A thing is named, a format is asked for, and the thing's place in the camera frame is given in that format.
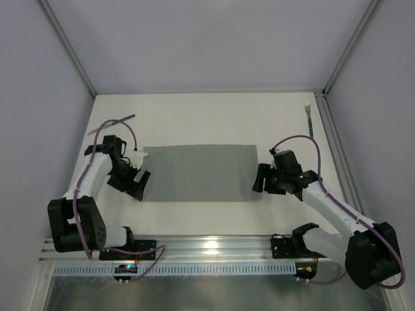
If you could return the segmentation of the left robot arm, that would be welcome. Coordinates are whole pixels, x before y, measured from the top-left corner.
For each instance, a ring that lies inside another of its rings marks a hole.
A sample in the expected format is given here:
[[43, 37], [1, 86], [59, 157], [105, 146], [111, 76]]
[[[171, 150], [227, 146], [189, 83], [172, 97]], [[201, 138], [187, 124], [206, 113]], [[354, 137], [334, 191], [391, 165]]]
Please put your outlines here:
[[123, 159], [126, 142], [107, 135], [101, 144], [90, 145], [84, 152], [81, 174], [62, 198], [51, 200], [47, 206], [54, 248], [59, 253], [73, 251], [118, 249], [123, 255], [135, 255], [139, 249], [129, 227], [108, 227], [101, 216], [96, 199], [107, 183], [119, 192], [138, 201], [143, 200], [150, 172], [144, 171], [139, 181], [139, 167]]

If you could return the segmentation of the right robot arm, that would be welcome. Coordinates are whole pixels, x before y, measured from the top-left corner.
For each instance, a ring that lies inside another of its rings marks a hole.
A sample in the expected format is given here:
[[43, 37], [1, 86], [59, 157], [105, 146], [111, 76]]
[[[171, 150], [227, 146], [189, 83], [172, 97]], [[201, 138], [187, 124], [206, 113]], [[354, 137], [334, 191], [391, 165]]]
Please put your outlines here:
[[336, 198], [317, 172], [302, 169], [293, 151], [273, 150], [271, 155], [271, 164], [258, 165], [252, 190], [291, 194], [337, 230], [331, 234], [308, 223], [293, 229], [290, 236], [275, 234], [271, 239], [275, 259], [320, 255], [341, 265], [363, 290], [404, 274], [396, 232], [389, 223], [378, 224]]

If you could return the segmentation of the grey cloth napkin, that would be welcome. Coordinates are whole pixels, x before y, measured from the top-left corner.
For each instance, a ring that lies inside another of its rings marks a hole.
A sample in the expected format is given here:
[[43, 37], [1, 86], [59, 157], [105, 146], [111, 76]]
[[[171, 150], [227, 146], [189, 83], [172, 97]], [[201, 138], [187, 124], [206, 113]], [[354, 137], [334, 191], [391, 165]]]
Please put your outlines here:
[[257, 147], [197, 144], [146, 147], [145, 202], [256, 202]]

